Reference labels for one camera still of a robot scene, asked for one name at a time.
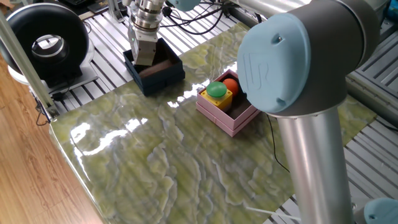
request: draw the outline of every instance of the table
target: table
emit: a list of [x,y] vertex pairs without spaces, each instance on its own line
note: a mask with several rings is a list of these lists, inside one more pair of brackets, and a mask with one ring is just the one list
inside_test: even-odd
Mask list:
[[[129,82],[51,123],[54,143],[106,223],[263,223],[268,215],[245,207],[274,211],[293,195],[264,113],[232,139],[195,109],[198,91],[236,71],[247,30],[236,24],[180,56],[185,81],[154,96]],[[344,144],[376,117],[352,97],[339,115]]]

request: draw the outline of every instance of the yellow button base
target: yellow button base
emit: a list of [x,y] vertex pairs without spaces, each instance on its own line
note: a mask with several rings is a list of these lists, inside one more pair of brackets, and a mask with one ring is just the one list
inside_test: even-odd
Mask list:
[[204,99],[206,99],[207,101],[209,101],[210,103],[212,103],[213,105],[215,105],[216,107],[218,107],[220,110],[224,111],[227,110],[228,108],[230,108],[231,104],[232,104],[232,92],[227,90],[225,95],[219,98],[213,98],[211,97],[207,91],[203,91],[203,93],[201,93],[201,95],[204,97]]

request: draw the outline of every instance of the pink box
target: pink box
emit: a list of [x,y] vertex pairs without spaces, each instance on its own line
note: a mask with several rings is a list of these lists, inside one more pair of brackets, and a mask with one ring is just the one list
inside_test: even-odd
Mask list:
[[[235,78],[235,80],[238,81],[238,74],[232,72],[231,70],[228,70],[220,77],[218,77],[215,82],[222,81],[227,77]],[[231,137],[235,136],[240,130],[243,129],[243,127],[245,127],[253,118],[255,118],[260,113],[257,108],[255,108],[253,105],[250,105],[236,119],[233,119],[224,111],[220,110],[201,96],[201,93],[205,90],[206,88],[202,89],[198,93],[197,110],[203,113],[208,119],[214,122]]]

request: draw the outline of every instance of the white cable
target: white cable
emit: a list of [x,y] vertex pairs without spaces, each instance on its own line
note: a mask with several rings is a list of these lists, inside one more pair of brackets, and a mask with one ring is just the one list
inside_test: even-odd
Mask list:
[[270,211],[267,211],[267,210],[261,210],[261,209],[258,209],[258,208],[251,208],[251,207],[246,207],[246,209],[252,210],[252,211],[255,211],[255,212],[262,212],[262,213],[267,213],[267,214],[271,214],[271,215],[277,215],[279,217],[285,217],[285,218],[289,218],[289,219],[293,219],[293,220],[297,220],[297,221],[301,222],[301,218],[293,217],[293,216],[290,216],[290,215],[283,215],[283,214],[279,214],[279,213],[276,213],[276,212],[270,212]]

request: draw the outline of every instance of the light blue joint cap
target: light blue joint cap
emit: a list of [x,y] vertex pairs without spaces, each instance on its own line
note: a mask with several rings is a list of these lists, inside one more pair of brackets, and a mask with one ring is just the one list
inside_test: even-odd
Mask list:
[[398,200],[380,198],[368,202],[364,209],[367,224],[397,224]]
[[277,14],[244,36],[238,52],[239,82],[253,106],[278,113],[300,96],[310,64],[305,26],[292,14]]
[[200,0],[169,0],[174,7],[181,11],[191,11],[195,6],[199,5]]

